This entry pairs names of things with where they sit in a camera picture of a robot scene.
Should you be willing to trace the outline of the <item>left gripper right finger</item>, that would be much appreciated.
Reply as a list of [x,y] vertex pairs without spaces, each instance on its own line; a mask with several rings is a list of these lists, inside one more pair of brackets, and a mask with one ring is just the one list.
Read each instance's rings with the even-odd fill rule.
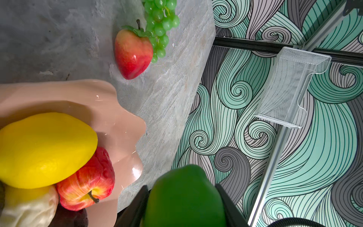
[[215,185],[218,190],[224,205],[226,226],[227,227],[249,227],[244,217],[241,215],[239,210],[236,208],[224,188],[220,184]]

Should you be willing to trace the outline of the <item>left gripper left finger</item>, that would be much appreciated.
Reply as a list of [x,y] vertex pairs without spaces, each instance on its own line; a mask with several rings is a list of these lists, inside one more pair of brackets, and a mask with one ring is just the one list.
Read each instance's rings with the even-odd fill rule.
[[130,205],[117,214],[114,227],[140,227],[141,220],[145,214],[149,189],[142,186]]

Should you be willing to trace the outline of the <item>red fake apple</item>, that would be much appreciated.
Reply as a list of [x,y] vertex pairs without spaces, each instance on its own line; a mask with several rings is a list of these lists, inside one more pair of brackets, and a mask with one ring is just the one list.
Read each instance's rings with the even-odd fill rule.
[[97,147],[92,158],[77,172],[58,182],[56,189],[61,206],[80,211],[111,195],[115,172],[105,148]]

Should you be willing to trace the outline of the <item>green fake lime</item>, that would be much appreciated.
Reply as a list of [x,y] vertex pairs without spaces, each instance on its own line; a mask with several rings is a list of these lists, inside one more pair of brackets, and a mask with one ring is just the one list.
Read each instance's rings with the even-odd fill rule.
[[222,198],[198,165],[173,169],[151,189],[143,227],[225,227]]

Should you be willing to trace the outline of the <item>pink scalloped fruit bowl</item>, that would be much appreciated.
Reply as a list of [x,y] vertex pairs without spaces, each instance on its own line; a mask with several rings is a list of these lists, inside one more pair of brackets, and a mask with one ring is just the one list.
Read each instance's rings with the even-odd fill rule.
[[136,143],[146,131],[101,80],[1,85],[1,180],[34,188],[63,180],[104,147],[115,169],[111,195],[88,208],[90,226],[112,227],[124,188],[141,175]]

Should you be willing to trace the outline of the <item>cream fake pear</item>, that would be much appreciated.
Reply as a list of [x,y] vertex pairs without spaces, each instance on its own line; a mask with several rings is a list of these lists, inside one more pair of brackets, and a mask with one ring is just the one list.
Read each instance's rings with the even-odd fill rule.
[[59,196],[55,186],[19,189],[5,186],[2,227],[47,227],[55,217]]

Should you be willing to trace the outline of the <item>yellow fake lemon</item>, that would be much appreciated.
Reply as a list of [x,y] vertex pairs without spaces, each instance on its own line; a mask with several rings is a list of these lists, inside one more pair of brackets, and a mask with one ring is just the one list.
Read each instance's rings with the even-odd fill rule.
[[96,132],[62,113],[43,113],[1,129],[1,181],[20,189],[49,186],[83,167],[98,144]]

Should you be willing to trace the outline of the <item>red fake strawberry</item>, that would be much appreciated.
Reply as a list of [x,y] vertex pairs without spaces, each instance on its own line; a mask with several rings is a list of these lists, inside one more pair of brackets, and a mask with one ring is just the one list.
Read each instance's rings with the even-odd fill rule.
[[123,26],[117,33],[114,43],[115,61],[121,75],[132,80],[142,74],[154,56],[153,45],[149,39],[151,34],[141,27]]

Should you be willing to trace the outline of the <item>dark purple fake mangosteen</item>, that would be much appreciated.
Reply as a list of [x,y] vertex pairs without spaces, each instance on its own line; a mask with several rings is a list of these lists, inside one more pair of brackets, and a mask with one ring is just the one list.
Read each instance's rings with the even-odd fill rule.
[[87,211],[70,211],[59,204],[49,227],[88,227]]

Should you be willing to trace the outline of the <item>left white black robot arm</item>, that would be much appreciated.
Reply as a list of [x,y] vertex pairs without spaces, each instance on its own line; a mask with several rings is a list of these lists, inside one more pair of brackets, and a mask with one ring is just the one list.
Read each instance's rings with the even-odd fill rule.
[[[228,227],[247,227],[248,223],[232,203],[228,194],[220,184],[218,190],[225,209],[226,225]],[[146,185],[142,186],[131,204],[117,214],[116,227],[138,227],[146,210],[150,190]],[[283,218],[270,224],[271,227],[324,227],[322,224],[304,218]]]

